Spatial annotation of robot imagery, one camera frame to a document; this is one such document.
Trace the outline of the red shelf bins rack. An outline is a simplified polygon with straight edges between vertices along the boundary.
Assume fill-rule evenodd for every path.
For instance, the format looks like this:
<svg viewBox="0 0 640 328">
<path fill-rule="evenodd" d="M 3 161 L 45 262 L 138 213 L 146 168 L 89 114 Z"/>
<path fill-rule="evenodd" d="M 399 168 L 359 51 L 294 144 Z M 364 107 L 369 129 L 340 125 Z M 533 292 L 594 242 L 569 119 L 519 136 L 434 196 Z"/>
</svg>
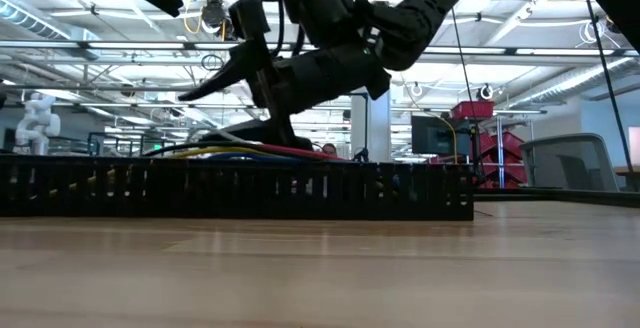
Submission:
<svg viewBox="0 0 640 328">
<path fill-rule="evenodd" d="M 506 189 L 517 189 L 527 183 L 520 150 L 522 143 L 520 138 L 508 131 L 502 133 L 501 145 L 496 134 L 483 132 L 475 136 L 471 144 L 471 159 L 475 158 L 475 148 L 478 148 L 479 169 L 482 172 L 480 188 L 500 188 L 501 177 L 504 178 Z"/>
</svg>

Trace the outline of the grey mesh office chair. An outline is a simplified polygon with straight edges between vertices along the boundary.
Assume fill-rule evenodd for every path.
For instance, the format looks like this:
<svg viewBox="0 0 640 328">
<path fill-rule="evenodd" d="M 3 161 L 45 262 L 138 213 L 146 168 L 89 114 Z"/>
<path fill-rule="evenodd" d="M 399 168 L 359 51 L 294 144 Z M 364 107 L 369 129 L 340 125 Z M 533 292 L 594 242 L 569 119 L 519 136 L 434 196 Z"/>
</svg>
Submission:
<svg viewBox="0 0 640 328">
<path fill-rule="evenodd" d="M 619 186 L 600 135 L 576 133 L 520 145 L 530 187 L 618 192 Z"/>
</svg>

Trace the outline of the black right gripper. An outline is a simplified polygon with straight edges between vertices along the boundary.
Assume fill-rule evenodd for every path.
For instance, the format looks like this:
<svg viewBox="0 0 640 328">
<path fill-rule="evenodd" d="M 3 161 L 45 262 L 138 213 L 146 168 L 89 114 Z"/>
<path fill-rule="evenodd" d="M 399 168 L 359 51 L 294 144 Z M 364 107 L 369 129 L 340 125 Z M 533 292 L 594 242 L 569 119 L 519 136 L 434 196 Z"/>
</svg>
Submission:
<svg viewBox="0 0 640 328">
<path fill-rule="evenodd" d="M 200 99 L 256 73 L 265 62 L 265 46 L 244 42 L 229 50 L 230 60 L 210 79 L 183 93 L 179 99 Z M 273 60 L 258 73 L 258 90 L 265 99 L 270 119 L 252 119 L 211 130 L 200 142 L 260 142 L 313 150 L 308 138 L 296 136 L 290 117 L 320 103 L 364 88 L 372 99 L 388 91 L 390 75 L 367 44 L 347 43 L 314 50 L 289 59 Z"/>
</svg>

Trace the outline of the red storage bin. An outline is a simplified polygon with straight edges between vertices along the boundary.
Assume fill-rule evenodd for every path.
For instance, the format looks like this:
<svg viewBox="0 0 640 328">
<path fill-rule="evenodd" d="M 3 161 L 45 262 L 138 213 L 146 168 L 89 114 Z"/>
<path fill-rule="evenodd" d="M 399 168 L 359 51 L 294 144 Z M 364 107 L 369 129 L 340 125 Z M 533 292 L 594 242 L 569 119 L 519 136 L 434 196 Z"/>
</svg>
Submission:
<svg viewBox="0 0 640 328">
<path fill-rule="evenodd" d="M 489 119 L 494 113 L 492 101 L 462 101 L 451 109 L 451 117 L 455 120 Z"/>
</svg>

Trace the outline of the white robot figure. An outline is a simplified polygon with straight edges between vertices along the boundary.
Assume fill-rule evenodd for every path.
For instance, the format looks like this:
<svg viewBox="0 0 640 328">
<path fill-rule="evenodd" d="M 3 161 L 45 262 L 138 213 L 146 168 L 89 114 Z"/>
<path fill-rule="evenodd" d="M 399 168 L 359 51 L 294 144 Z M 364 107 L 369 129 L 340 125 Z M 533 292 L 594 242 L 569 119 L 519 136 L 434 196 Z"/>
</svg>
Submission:
<svg viewBox="0 0 640 328">
<path fill-rule="evenodd" d="M 30 96 L 15 131 L 14 153 L 38 156 L 48 153 L 50 138 L 57 137 L 61 130 L 61 119 L 52 112 L 55 101 L 55 97 L 38 92 Z"/>
</svg>

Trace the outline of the black slotted cable duct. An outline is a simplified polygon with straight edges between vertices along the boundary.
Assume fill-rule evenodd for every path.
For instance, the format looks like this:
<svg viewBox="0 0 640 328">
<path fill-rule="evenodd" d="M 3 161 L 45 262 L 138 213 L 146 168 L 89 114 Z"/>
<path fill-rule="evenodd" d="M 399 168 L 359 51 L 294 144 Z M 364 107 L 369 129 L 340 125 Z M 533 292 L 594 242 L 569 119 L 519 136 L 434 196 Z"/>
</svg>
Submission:
<svg viewBox="0 0 640 328">
<path fill-rule="evenodd" d="M 466 167 L 0 156 L 0 217 L 471 221 Z"/>
</svg>

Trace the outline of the white building pillar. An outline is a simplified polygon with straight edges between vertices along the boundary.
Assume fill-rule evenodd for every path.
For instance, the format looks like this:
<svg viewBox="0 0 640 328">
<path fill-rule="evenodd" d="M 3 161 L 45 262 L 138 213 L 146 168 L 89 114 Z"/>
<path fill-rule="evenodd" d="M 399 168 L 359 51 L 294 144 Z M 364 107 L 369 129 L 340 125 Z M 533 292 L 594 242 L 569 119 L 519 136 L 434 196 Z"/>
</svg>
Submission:
<svg viewBox="0 0 640 328">
<path fill-rule="evenodd" d="M 391 99 L 387 91 L 377 100 L 369 98 L 369 160 L 391 161 Z"/>
</svg>

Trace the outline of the black computer monitor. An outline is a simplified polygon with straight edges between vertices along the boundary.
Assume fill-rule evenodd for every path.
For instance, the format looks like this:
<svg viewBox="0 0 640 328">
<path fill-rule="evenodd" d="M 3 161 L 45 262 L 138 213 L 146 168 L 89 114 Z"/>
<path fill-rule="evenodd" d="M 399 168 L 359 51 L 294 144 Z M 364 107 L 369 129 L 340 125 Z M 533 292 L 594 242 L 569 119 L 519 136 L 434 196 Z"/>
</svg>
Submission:
<svg viewBox="0 0 640 328">
<path fill-rule="evenodd" d="M 448 121 L 425 115 L 411 116 L 411 147 L 414 154 L 469 156 L 471 128 L 466 120 Z"/>
</svg>

